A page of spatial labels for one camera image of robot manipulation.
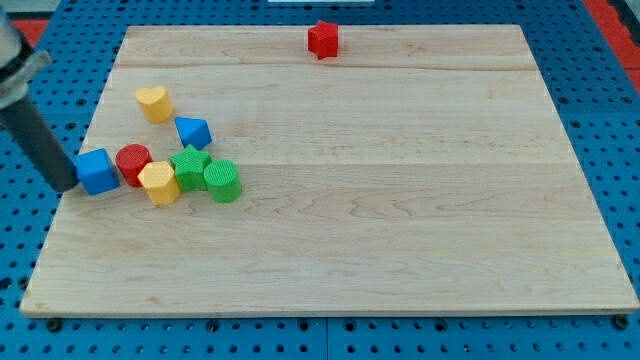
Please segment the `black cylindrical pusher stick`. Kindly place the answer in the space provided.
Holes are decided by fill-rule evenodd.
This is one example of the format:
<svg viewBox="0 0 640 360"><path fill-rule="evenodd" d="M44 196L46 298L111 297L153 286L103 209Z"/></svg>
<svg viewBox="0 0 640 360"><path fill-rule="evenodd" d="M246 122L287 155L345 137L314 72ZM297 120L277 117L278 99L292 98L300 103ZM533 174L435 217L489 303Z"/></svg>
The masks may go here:
<svg viewBox="0 0 640 360"><path fill-rule="evenodd" d="M28 96L2 109L1 123L53 190L78 184L75 164Z"/></svg>

